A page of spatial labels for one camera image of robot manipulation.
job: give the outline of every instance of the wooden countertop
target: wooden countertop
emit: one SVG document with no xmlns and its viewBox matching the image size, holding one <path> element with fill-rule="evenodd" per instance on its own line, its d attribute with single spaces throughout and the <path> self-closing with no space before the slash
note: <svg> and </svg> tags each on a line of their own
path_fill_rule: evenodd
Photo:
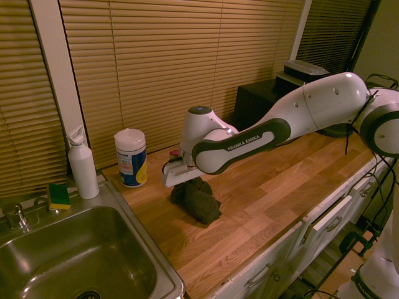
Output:
<svg viewBox="0 0 399 299">
<path fill-rule="evenodd" d="M 170 202 L 172 188 L 161 182 L 170 150 L 148 155 L 148 181 L 140 188 L 120 184 L 117 166 L 103 173 L 180 274 L 192 299 L 212 295 L 372 158 L 356 134 L 345 155 L 345 138 L 311 133 L 241 160 L 218 176 L 203 176 L 223 213 L 206 226 Z"/>
</svg>

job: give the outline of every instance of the tan window blind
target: tan window blind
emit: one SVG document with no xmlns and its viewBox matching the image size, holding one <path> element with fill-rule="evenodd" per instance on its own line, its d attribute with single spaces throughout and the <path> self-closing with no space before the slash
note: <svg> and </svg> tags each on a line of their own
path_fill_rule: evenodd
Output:
<svg viewBox="0 0 399 299">
<path fill-rule="evenodd" d="M 302 0 L 60 0 L 98 168 L 113 135 L 142 130 L 147 151 L 175 145 L 187 109 L 231 120 L 237 87 L 289 58 Z"/>
<path fill-rule="evenodd" d="M 0 197 L 66 182 L 64 137 L 27 0 L 0 0 Z"/>
<path fill-rule="evenodd" d="M 372 0 L 313 0 L 297 59 L 345 72 Z"/>
</svg>

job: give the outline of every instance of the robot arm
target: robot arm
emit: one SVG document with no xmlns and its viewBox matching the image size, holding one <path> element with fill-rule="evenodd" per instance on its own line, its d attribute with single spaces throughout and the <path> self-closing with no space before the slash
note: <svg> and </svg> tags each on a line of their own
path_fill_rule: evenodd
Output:
<svg viewBox="0 0 399 299">
<path fill-rule="evenodd" d="M 238 131 L 207 107 L 190 109 L 183 124 L 181 161 L 167 163 L 163 183 L 174 186 L 219 174 L 240 159 L 279 143 L 338 123 L 353 123 L 374 152 L 399 157 L 399 93 L 382 90 L 375 98 L 363 80 L 342 73 L 317 80 L 282 97 L 254 126 Z"/>
</svg>

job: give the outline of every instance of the franka emika robot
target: franka emika robot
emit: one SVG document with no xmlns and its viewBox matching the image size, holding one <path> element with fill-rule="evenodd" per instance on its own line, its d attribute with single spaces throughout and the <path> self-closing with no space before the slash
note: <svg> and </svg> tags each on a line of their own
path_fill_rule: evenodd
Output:
<svg viewBox="0 0 399 299">
<path fill-rule="evenodd" d="M 348 123 L 374 153 L 399 158 L 399 92 L 369 90 L 352 73 L 341 73 L 303 85 L 282 97 L 252 127 L 238 132 L 208 107 L 188 110 L 180 153 L 163 168 L 166 187 L 220 174 L 232 163 L 282 142 L 328 126 Z M 399 298 L 399 189 L 393 212 L 371 257 L 354 281 L 341 285 L 341 299 Z"/>
</svg>

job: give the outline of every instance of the yellow sponge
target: yellow sponge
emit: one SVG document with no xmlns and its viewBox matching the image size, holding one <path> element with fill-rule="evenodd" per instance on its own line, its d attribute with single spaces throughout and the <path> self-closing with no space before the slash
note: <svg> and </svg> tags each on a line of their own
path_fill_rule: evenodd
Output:
<svg viewBox="0 0 399 299">
<path fill-rule="evenodd" d="M 47 187 L 47 200 L 50 209 L 68 210 L 70 201 L 67 186 L 49 184 Z"/>
</svg>

